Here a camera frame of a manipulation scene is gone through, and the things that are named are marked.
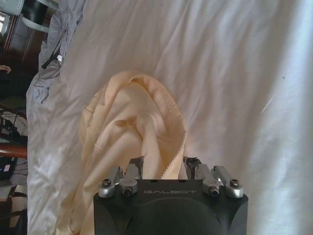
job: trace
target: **fabric fold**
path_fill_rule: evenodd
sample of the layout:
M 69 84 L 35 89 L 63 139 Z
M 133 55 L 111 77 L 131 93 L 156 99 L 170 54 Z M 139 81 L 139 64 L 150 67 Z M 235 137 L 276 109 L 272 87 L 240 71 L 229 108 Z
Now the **fabric fold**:
M 144 179 L 177 179 L 186 130 L 182 114 L 163 85 L 134 71 L 113 76 L 83 110 L 82 177 L 61 204 L 57 234 L 92 234 L 99 183 L 115 165 L 144 157 Z

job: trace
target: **metal screw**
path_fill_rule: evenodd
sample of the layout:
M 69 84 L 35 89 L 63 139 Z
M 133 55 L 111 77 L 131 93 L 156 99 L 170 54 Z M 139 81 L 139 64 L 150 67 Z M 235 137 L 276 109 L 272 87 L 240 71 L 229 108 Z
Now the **metal screw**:
M 220 195 L 220 192 L 219 192 L 219 190 L 216 187 L 210 187 L 209 188 L 209 194 L 212 197 L 217 197 L 218 195 Z
M 124 197 L 130 197 L 133 194 L 133 191 L 131 188 L 126 187 L 123 189 L 122 194 Z
M 236 180 L 236 179 L 232 179 L 230 180 L 230 186 L 233 186 L 233 187 L 238 187 L 239 186 L 239 181 Z
M 103 187 L 108 187 L 111 185 L 111 180 L 110 179 L 105 179 L 102 181 L 102 186 Z

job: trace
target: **bed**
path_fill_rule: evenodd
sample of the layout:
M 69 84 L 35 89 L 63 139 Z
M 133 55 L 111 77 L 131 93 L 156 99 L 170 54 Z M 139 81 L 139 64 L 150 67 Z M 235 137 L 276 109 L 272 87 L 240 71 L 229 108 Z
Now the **bed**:
M 312 234 L 311 1 L 66 3 L 81 17 L 58 73 L 48 82 L 38 74 L 27 92 L 29 234 L 54 232 L 80 177 L 83 107 L 125 70 L 157 78 L 173 96 L 185 156 L 242 182 L 248 234 Z

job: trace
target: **white tag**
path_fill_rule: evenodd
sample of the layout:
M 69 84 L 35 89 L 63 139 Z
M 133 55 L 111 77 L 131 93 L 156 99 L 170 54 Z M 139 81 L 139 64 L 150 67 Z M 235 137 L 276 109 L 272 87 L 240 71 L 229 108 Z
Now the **white tag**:
M 11 165 L 6 165 L 6 166 L 4 167 L 4 172 L 9 171 L 10 166 L 11 166 Z

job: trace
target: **person's hand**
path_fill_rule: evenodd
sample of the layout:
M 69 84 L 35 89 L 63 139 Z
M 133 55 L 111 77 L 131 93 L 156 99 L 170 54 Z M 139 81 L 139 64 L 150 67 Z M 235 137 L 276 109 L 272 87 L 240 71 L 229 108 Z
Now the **person's hand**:
M 6 73 L 10 73 L 11 72 L 11 68 L 7 65 L 0 65 L 0 70 L 5 70 Z

